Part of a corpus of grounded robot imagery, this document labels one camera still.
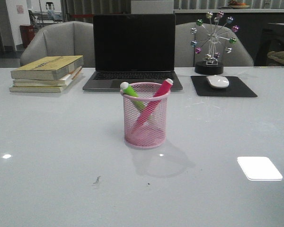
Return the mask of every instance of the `open laptop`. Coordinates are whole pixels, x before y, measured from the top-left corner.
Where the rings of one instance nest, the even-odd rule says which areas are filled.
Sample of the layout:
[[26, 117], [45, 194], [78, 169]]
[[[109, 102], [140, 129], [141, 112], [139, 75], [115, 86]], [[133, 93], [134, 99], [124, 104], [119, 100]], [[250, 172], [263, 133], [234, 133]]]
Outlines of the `open laptop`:
[[120, 91], [123, 81], [162, 83], [182, 90], [174, 72], [174, 14], [112, 14], [94, 16], [96, 71], [85, 91]]

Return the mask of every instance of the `pencil holder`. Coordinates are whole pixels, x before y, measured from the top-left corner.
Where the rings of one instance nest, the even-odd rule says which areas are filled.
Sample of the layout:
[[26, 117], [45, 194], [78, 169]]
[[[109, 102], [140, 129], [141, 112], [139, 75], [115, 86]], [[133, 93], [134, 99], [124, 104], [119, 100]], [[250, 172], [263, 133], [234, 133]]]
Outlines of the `pencil holder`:
[[154, 148], [166, 138], [167, 97], [153, 97], [161, 84], [140, 82], [130, 84], [138, 97], [120, 93], [124, 103], [124, 139], [136, 148]]

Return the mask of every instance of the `pink marker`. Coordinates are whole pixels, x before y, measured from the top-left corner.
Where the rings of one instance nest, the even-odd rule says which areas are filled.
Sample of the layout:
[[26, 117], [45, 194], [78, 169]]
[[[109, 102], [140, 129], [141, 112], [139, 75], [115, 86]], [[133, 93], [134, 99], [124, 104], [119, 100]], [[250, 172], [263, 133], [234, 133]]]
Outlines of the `pink marker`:
[[[173, 84], [173, 81], [171, 79], [166, 79], [165, 81], [163, 81], [162, 85], [160, 86], [160, 88], [157, 90], [157, 92], [154, 94], [153, 97], [162, 96], [168, 93], [172, 84]], [[141, 127], [148, 120], [149, 116], [156, 109], [160, 101], [161, 100], [152, 101], [147, 104], [145, 109], [142, 111], [142, 113], [138, 117], [136, 123], [134, 124], [133, 130], [137, 129], [138, 127]]]

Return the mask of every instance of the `white mouse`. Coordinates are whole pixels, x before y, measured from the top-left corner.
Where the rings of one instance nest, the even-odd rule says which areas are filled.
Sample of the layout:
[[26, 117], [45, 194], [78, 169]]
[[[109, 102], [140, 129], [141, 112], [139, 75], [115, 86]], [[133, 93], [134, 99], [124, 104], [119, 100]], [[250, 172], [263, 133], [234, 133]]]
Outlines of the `white mouse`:
[[212, 75], [206, 77], [209, 85], [213, 88], [226, 88], [229, 86], [229, 81], [224, 76]]

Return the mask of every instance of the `floor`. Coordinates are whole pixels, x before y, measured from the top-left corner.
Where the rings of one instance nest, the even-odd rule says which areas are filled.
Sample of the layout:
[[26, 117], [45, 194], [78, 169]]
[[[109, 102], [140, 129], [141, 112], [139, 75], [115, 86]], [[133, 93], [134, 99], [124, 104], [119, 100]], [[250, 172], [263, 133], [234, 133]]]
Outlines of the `floor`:
[[6, 52], [0, 55], [0, 68], [20, 67], [20, 57], [23, 51]]

